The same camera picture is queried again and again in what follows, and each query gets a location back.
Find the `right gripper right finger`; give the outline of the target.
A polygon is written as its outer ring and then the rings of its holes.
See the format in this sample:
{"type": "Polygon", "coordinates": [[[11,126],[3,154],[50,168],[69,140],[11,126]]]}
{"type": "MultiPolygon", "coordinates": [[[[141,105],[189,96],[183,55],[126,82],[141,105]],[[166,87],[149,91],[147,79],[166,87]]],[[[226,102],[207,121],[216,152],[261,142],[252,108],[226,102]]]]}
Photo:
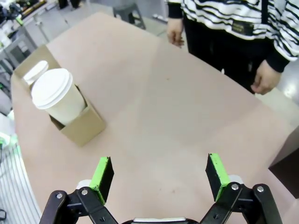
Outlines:
{"type": "Polygon", "coordinates": [[[207,158],[206,175],[214,204],[204,215],[201,224],[225,224],[231,213],[242,213],[248,224],[281,224],[282,219],[270,188],[256,184],[251,189],[231,181],[216,153],[207,158]]]}

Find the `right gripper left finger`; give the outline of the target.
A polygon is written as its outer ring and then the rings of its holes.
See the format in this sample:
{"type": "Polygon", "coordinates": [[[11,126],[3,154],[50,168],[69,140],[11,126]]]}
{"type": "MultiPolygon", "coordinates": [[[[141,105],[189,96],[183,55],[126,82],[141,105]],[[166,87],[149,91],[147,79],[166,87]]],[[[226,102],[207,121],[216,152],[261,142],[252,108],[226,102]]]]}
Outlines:
{"type": "Polygon", "coordinates": [[[75,224],[80,217],[89,217],[94,224],[116,224],[105,207],[114,170],[110,157],[101,157],[91,182],[67,194],[53,191],[44,208],[42,224],[75,224]]]}

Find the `person's right hand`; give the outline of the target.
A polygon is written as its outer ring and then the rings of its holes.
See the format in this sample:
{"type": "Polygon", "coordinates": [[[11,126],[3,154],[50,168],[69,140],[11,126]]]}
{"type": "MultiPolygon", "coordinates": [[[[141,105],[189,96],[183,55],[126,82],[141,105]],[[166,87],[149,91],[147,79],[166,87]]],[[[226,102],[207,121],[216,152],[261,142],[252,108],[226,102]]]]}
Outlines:
{"type": "Polygon", "coordinates": [[[173,19],[169,18],[167,22],[167,38],[168,42],[181,48],[184,45],[184,40],[182,37],[184,25],[183,19],[173,19]]]}

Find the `person's left hand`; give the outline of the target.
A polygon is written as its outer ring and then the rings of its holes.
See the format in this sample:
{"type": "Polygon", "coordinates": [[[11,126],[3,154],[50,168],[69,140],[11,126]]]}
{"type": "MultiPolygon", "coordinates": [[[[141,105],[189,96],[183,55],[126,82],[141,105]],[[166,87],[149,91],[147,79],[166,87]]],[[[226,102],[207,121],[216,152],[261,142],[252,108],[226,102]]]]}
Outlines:
{"type": "Polygon", "coordinates": [[[264,95],[275,88],[282,73],[275,71],[266,60],[259,65],[251,89],[255,94],[264,95]]]}

